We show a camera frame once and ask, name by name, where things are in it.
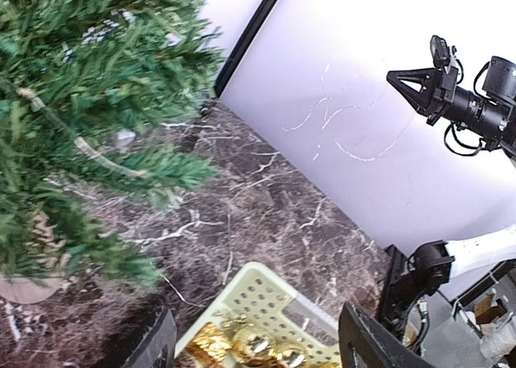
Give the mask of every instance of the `white wall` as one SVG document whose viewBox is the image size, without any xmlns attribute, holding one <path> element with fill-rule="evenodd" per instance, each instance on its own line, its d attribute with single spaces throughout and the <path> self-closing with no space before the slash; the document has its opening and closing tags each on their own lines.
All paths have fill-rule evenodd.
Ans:
<svg viewBox="0 0 516 368">
<path fill-rule="evenodd" d="M 447 121 L 427 126 L 385 75 L 431 67 L 437 34 L 471 88 L 492 55 L 516 61 L 513 15 L 510 0 L 280 0 L 223 100 L 379 245 L 485 234 L 516 220 L 516 170 L 501 152 L 449 153 Z"/>
<path fill-rule="evenodd" d="M 223 35 L 211 44 L 224 49 L 229 56 L 243 30 L 262 0 L 206 0 L 201 18 L 212 22 L 211 29 L 221 27 Z"/>
</svg>

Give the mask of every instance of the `plastic basket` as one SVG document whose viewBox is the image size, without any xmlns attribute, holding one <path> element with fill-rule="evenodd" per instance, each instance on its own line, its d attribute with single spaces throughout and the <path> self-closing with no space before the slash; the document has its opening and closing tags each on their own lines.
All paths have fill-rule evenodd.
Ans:
<svg viewBox="0 0 516 368">
<path fill-rule="evenodd" d="M 338 342 L 333 345 L 323 344 L 290 320 L 285 315 L 287 308 L 309 319 L 312 327 L 315 325 L 333 340 L 338 340 L 338 323 L 334 318 L 269 268 L 251 262 L 240 270 L 178 341 L 176 356 L 186 348 L 206 323 L 220 325 L 224 321 L 217 315 L 218 312 L 230 312 L 235 315 L 246 314 L 252 323 L 266 328 L 279 341 L 293 341 L 303 345 L 309 354 L 310 364 L 334 362 L 340 366 Z M 231 356 L 223 362 L 223 366 L 228 368 L 235 365 L 236 362 Z"/>
</svg>

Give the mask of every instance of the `artificial christmas tree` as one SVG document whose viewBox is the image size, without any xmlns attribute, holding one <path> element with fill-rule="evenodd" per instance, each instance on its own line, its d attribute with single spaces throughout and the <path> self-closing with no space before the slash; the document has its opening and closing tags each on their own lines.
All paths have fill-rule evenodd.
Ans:
<svg viewBox="0 0 516 368">
<path fill-rule="evenodd" d="M 46 278 L 93 262 L 153 283 L 149 259 L 103 235 L 64 185 L 166 205 L 215 173 L 173 146 L 124 142 L 197 116 L 221 61 L 202 1 L 0 0 L 0 274 Z"/>
</svg>

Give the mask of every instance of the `dark marble surface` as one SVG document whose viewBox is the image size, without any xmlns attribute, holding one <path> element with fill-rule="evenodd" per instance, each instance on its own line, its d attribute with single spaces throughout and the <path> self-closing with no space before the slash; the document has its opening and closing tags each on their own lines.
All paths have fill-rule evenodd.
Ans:
<svg viewBox="0 0 516 368">
<path fill-rule="evenodd" d="M 166 275 L 188 301 L 169 286 L 179 337 L 249 261 L 264 263 L 335 318 L 346 300 L 375 310 L 385 253 L 236 115 L 217 106 L 167 132 L 220 170 L 184 196 L 170 216 L 176 228 L 168 234 L 179 234 L 152 250 L 174 260 L 164 264 Z"/>
</svg>

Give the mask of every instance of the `white tube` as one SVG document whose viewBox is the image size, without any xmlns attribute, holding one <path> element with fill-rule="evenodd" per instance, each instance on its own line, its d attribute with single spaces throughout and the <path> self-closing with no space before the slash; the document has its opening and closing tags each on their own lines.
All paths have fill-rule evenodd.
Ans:
<svg viewBox="0 0 516 368">
<path fill-rule="evenodd" d="M 516 224 L 501 231 L 466 240 L 448 241 L 446 250 L 455 257 L 450 278 L 468 271 L 516 258 Z"/>
</svg>

